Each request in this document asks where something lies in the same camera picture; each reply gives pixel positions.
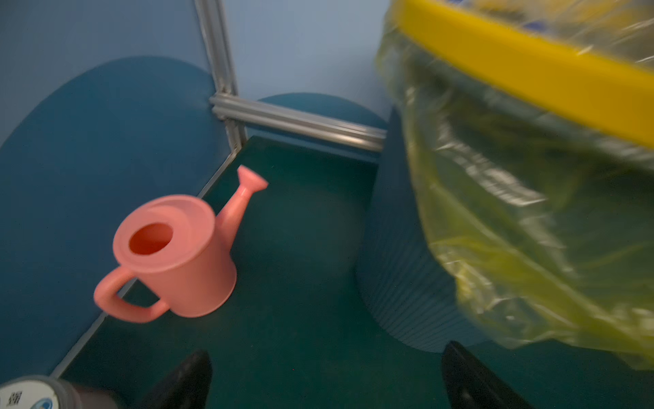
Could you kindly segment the left aluminium frame post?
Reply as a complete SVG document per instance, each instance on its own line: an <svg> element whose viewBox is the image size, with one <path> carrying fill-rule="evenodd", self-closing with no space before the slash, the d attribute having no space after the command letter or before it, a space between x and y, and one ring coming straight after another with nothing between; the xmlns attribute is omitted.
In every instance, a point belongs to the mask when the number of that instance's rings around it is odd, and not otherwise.
<svg viewBox="0 0 654 409"><path fill-rule="evenodd" d="M194 3L216 89L209 103L213 114L223 122L230 150L236 155L248 139L245 126L215 110L216 102L221 97L238 96L238 82L233 66L224 4L220 0L196 0Z"/></svg>

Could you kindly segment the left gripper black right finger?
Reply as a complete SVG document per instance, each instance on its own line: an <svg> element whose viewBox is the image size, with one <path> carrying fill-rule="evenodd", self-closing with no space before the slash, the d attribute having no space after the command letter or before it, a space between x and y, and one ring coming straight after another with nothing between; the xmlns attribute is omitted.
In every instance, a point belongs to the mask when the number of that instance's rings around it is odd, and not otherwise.
<svg viewBox="0 0 654 409"><path fill-rule="evenodd" d="M451 408L534 408L459 342L446 344L441 374Z"/></svg>

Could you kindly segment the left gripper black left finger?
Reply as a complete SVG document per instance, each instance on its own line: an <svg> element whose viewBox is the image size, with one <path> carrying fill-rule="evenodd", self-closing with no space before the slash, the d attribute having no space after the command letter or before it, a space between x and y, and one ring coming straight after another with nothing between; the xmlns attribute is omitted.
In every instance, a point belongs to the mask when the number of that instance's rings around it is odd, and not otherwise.
<svg viewBox="0 0 654 409"><path fill-rule="evenodd" d="M204 409L212 375L209 353L199 349L162 378L134 408Z"/></svg>

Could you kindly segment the yellow rim waste bin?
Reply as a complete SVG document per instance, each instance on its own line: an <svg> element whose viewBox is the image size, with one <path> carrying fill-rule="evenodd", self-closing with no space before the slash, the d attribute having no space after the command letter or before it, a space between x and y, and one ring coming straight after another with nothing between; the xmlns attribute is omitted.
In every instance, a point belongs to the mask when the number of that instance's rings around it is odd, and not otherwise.
<svg viewBox="0 0 654 409"><path fill-rule="evenodd" d="M652 369L652 2L393 1L376 63L472 324Z"/></svg>

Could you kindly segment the aluminium back frame rail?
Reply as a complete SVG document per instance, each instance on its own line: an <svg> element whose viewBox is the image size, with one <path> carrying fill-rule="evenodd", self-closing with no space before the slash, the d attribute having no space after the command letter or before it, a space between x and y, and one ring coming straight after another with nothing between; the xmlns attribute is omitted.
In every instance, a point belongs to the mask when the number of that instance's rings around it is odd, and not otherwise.
<svg viewBox="0 0 654 409"><path fill-rule="evenodd" d="M379 128L234 95L216 94L209 101L213 105L212 112L219 119L236 120L370 152L383 150L386 131Z"/></svg>

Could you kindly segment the round green lid jar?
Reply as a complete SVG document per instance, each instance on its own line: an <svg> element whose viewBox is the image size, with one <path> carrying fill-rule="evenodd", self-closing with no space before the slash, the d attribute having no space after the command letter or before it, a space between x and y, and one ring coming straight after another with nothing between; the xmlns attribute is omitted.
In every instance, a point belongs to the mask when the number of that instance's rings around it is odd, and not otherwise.
<svg viewBox="0 0 654 409"><path fill-rule="evenodd" d="M25 376L1 385L1 409L118 409L114 393L46 376Z"/></svg>

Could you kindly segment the pink watering can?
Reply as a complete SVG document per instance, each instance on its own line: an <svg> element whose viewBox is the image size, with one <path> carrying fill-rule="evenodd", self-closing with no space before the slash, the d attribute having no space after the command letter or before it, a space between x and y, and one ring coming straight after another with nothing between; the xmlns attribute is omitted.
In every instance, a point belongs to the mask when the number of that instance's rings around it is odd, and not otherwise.
<svg viewBox="0 0 654 409"><path fill-rule="evenodd" d="M233 294L237 268L230 252L253 194L267 181L238 167L239 185L220 212L190 195L143 204L115 233L119 265L95 288L95 304L108 315L148 323L171 311L198 318Z"/></svg>

